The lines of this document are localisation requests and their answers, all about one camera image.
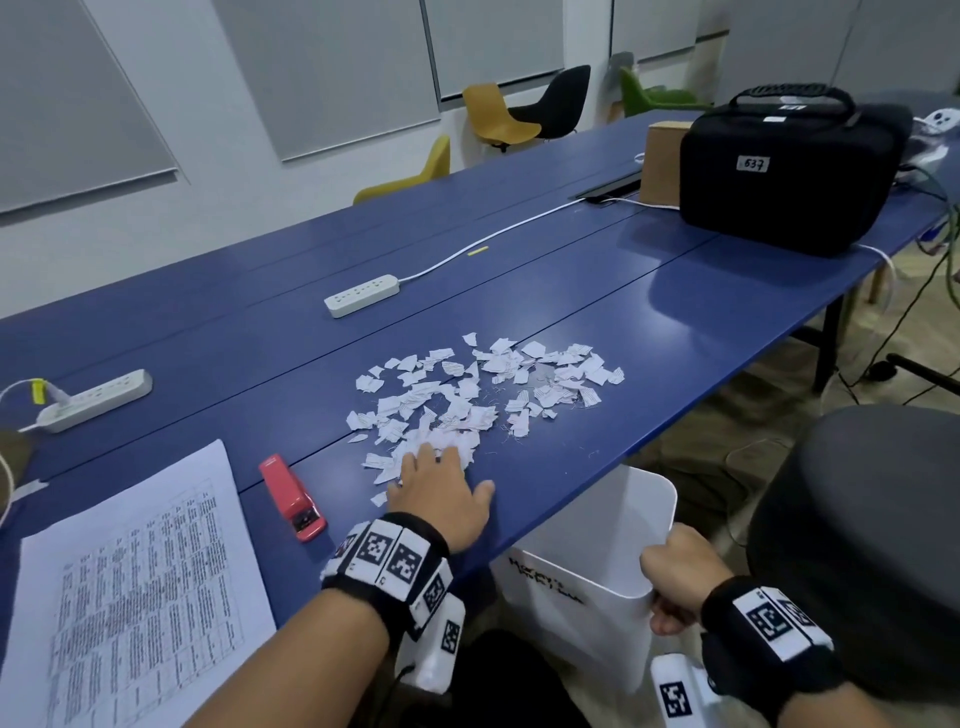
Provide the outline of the person's left hand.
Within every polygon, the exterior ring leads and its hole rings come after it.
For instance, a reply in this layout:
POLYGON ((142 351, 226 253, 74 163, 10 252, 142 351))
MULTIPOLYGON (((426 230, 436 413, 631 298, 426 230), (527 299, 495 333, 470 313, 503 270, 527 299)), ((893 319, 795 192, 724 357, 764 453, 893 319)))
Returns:
POLYGON ((438 531, 450 553, 459 554, 480 538, 464 538, 461 509, 474 490, 461 467, 456 446, 437 455, 430 443, 423 443, 416 454, 404 454, 400 484, 388 487, 387 512, 416 516, 438 531))

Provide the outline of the person's right hand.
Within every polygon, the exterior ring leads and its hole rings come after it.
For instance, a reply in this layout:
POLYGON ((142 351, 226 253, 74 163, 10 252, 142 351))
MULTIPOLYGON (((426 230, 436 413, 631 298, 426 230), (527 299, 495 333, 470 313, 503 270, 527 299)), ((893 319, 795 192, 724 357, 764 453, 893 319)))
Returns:
POLYGON ((682 567, 670 579, 647 579, 654 589, 650 626, 655 636, 677 636, 698 623, 708 596, 734 576, 713 545, 685 526, 682 567))

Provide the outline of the white waste bin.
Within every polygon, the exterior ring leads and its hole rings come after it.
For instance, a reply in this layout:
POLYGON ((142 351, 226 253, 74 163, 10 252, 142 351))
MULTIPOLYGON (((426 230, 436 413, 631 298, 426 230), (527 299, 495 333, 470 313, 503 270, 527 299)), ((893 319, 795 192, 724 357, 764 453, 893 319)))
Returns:
POLYGON ((674 524, 674 484, 618 466, 491 563, 521 629, 620 693, 642 685, 654 588, 640 556, 674 524))

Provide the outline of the pile of torn paper pieces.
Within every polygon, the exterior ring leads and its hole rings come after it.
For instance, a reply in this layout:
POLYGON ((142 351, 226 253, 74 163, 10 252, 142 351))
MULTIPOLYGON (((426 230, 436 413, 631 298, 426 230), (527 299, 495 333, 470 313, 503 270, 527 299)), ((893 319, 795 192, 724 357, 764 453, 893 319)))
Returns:
POLYGON ((536 340, 501 337, 482 349, 474 332, 462 341, 459 349, 390 358, 356 379, 356 390, 365 395, 399 386, 372 410, 351 411, 345 419, 346 442, 371 447, 362 467, 375 474, 375 488, 401 484, 404 455, 416 455, 424 444, 436 455, 455 448, 466 470, 485 433, 525 438, 535 421, 554 421, 565 407, 596 407, 603 387, 626 379, 623 368, 586 344, 550 349, 536 340))

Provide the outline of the person's right forearm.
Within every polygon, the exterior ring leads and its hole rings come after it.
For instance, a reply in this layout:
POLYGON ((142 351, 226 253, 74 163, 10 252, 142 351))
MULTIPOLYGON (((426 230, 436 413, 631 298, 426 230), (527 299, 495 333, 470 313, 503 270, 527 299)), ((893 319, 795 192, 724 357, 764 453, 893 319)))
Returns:
POLYGON ((785 703, 775 728, 896 728, 857 686, 845 683, 818 693, 797 692, 785 703))

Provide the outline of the person's left forearm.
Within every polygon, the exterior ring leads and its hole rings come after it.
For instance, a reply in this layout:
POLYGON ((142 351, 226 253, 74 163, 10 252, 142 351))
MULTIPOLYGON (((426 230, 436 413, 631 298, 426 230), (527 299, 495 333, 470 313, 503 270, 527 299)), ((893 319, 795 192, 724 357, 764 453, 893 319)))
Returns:
POLYGON ((321 591, 184 728, 348 728, 390 646, 368 602, 321 591))

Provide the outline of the black left wristband with markers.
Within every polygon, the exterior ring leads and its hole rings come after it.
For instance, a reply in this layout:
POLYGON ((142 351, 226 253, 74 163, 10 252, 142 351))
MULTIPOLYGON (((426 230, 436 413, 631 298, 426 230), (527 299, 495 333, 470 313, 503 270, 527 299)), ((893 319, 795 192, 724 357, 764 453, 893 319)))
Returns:
POLYGON ((450 547, 419 516, 388 513, 356 524, 321 576, 334 589, 368 604, 396 649, 404 637, 419 639, 437 614, 453 581, 450 547))

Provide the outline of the black wristband with markers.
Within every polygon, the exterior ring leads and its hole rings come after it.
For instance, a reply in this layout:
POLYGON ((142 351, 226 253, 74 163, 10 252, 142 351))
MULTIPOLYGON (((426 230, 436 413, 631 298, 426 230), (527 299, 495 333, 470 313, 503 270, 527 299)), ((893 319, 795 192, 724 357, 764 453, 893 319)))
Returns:
POLYGON ((702 663, 714 692, 778 728, 787 703, 846 682, 827 633, 780 589, 751 577, 718 585, 700 609, 702 663))
POLYGON ((419 516, 388 513, 356 524, 321 576, 334 589, 368 604, 396 649, 404 637, 419 639, 437 614, 453 581, 450 547, 419 516))

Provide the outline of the black right wristband with markers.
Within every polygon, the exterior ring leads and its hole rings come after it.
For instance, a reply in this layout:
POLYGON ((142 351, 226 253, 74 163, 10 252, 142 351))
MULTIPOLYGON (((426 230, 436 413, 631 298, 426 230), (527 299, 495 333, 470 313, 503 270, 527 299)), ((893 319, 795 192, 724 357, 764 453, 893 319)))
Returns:
POLYGON ((780 589, 751 577, 718 585, 700 609, 702 663, 714 692, 778 728, 787 703, 846 682, 827 633, 780 589))

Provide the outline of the red stapler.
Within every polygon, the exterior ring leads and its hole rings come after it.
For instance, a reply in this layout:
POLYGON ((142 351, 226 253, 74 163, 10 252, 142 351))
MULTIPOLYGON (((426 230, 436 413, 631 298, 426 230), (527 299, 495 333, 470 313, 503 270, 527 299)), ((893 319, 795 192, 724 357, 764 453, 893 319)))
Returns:
POLYGON ((326 518, 281 455, 270 455, 258 469, 278 512, 299 542, 308 543, 327 529, 326 518))

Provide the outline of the dark grey office chair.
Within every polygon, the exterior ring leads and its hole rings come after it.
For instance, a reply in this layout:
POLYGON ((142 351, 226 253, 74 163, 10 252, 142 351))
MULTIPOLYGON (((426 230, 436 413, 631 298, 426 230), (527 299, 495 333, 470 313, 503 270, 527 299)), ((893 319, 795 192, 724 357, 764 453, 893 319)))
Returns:
POLYGON ((798 438, 746 559, 876 698, 960 706, 960 414, 854 405, 798 438))

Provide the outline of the white power strip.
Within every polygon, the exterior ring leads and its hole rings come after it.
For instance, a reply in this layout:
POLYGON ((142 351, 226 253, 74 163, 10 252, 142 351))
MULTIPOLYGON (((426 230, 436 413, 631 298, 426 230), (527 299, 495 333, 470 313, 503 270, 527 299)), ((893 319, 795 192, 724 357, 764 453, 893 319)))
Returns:
POLYGON ((393 297, 400 289, 396 276, 384 274, 326 297, 323 303, 334 319, 340 319, 393 297))
POLYGON ((153 386, 147 370, 134 370, 45 407, 34 424, 49 433, 67 431, 146 397, 153 386))

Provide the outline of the black table leg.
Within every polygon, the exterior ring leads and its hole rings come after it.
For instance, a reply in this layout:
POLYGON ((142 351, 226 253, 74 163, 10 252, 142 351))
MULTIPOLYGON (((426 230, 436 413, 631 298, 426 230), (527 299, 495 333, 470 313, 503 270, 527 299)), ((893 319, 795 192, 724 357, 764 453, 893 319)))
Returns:
POLYGON ((841 324, 846 309, 845 294, 834 300, 823 310, 822 327, 819 334, 819 354, 814 372, 812 392, 821 395, 826 390, 836 370, 841 324))

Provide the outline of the yellow chair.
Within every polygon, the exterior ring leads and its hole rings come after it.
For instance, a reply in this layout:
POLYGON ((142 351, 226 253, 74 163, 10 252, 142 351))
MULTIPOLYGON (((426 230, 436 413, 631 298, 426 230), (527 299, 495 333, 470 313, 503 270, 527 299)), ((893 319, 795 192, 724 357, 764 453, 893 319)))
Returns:
POLYGON ((466 87, 462 101, 474 135, 502 154, 510 147, 537 139, 542 132, 540 124, 522 122, 510 114, 501 89, 494 82, 466 87))
POLYGON ((450 175, 450 165, 451 139, 448 135, 441 134, 432 145, 426 162, 418 173, 363 188, 356 193, 352 204, 357 206, 369 200, 442 179, 450 175))

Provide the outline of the printed paper sheet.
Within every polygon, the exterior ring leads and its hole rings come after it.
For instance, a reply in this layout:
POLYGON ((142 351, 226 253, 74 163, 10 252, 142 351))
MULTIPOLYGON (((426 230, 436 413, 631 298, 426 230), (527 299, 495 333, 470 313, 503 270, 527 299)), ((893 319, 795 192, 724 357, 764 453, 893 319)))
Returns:
POLYGON ((217 440, 22 541, 0 728, 182 728, 276 627, 217 440))

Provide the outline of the brown cardboard box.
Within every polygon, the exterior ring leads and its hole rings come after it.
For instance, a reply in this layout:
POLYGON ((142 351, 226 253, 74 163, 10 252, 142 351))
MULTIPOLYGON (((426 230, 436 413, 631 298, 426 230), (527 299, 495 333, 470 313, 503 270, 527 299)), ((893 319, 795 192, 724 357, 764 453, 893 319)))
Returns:
POLYGON ((681 146, 692 121, 667 120, 648 127, 637 200, 644 206, 678 211, 681 146))

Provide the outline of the black carrying case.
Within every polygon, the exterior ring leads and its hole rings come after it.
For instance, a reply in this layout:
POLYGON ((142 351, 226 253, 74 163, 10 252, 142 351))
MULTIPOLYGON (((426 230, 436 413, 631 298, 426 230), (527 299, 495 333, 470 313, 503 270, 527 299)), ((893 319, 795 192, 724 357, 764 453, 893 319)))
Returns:
POLYGON ((906 105, 858 103, 823 83, 741 91, 680 142, 679 216, 722 236, 839 256, 877 221, 913 125, 906 105))

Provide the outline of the black chair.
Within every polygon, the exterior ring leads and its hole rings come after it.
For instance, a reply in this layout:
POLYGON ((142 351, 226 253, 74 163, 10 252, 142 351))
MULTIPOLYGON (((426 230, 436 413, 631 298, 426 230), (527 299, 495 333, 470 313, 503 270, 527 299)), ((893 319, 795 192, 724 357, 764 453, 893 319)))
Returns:
POLYGON ((509 114, 518 122, 538 124, 538 140, 558 140, 575 133, 586 103, 591 75, 592 67, 587 64, 564 69, 550 81, 535 103, 511 106, 509 114))

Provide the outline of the green chair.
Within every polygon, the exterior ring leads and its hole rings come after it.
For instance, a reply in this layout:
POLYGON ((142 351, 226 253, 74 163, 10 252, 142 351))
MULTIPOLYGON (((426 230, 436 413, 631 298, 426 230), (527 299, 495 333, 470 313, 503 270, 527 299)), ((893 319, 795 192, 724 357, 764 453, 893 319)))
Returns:
POLYGON ((646 88, 630 67, 618 70, 623 116, 639 116, 653 111, 703 112, 713 107, 712 103, 700 101, 686 89, 664 86, 646 88))

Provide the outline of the brown round object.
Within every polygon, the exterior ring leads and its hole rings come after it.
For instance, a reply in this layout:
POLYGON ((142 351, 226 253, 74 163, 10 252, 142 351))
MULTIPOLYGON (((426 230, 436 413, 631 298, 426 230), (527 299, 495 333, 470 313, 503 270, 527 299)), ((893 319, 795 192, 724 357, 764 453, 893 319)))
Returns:
POLYGON ((11 512, 14 494, 34 453, 32 438, 0 427, 0 528, 11 512))

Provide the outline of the row of grey wall panels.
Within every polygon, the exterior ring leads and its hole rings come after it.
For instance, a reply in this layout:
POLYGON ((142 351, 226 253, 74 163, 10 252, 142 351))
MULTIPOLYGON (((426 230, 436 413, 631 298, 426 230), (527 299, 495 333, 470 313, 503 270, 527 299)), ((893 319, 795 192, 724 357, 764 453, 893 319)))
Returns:
POLYGON ((433 123, 474 83, 694 43, 702 0, 0 0, 0 215, 257 217, 301 159, 433 123))

